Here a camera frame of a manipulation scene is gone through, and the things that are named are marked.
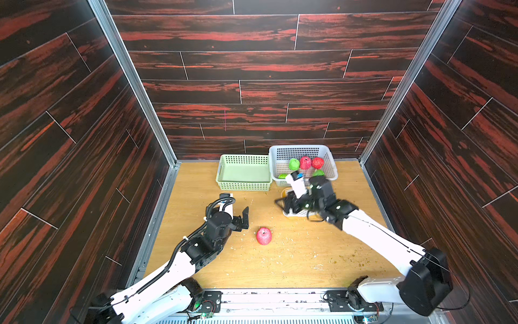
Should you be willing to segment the red apple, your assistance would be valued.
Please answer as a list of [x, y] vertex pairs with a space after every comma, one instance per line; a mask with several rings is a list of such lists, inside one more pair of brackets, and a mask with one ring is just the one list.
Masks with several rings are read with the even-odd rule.
[[319, 157], [315, 157], [313, 160], [312, 160], [312, 167], [316, 170], [321, 170], [323, 168], [323, 166], [325, 165], [325, 161], [324, 159], [322, 158], [319, 158]]

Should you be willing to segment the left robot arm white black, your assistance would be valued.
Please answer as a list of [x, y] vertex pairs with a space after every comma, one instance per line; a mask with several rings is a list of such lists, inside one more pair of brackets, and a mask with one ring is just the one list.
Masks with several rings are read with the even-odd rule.
[[202, 289], [192, 277], [223, 251], [232, 232], [250, 226], [246, 207], [232, 216], [232, 206], [207, 207], [206, 221], [173, 250], [171, 259], [133, 286], [92, 300], [85, 323], [152, 323], [196, 305]]

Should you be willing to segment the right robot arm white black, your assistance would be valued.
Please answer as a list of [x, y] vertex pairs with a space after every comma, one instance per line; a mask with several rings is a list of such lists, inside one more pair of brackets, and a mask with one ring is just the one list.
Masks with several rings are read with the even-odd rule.
[[405, 304], [421, 316], [429, 316], [453, 290], [447, 256], [437, 248], [414, 244], [368, 216], [345, 199], [338, 199], [331, 182], [323, 175], [304, 180], [294, 171], [285, 178], [291, 186], [275, 202], [286, 215], [304, 212], [334, 225], [368, 245], [400, 273], [396, 278], [357, 278], [347, 289], [348, 307], [364, 311], [369, 305], [389, 302]]

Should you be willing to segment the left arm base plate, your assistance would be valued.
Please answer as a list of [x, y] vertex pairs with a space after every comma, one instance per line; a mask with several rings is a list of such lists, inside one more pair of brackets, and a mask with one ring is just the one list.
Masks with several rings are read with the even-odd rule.
[[195, 313], [219, 313], [222, 303], [222, 291], [205, 290], [198, 296], [194, 304]]

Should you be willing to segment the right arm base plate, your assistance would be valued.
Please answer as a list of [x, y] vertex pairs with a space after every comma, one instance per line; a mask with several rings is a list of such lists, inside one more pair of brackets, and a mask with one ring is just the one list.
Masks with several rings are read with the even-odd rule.
[[380, 312], [384, 306], [380, 303], [366, 302], [358, 292], [353, 290], [328, 290], [322, 299], [328, 303], [331, 312]]

